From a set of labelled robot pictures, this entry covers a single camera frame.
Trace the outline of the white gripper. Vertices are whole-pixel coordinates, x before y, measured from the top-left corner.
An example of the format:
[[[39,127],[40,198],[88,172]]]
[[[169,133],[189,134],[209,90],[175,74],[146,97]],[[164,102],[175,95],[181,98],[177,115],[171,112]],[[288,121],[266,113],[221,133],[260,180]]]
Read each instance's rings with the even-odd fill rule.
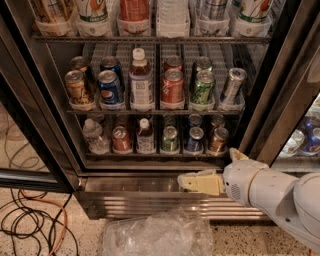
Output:
[[[266,169],[267,165],[249,159],[236,148],[230,148],[229,154],[233,162],[224,168],[223,177],[215,170],[181,174],[177,177],[179,186],[188,191],[212,196],[219,196],[226,189],[230,199],[241,205],[249,205],[251,183],[256,174]]]

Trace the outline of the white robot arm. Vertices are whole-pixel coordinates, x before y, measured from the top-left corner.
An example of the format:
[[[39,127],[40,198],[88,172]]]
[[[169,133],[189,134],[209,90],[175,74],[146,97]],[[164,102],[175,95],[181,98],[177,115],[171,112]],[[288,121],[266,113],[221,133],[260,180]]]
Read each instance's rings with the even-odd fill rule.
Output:
[[[182,174],[180,187],[208,195],[227,196],[243,206],[257,208],[281,229],[316,253],[320,252],[320,174],[300,178],[276,171],[230,150],[232,162],[221,175],[213,170]]]

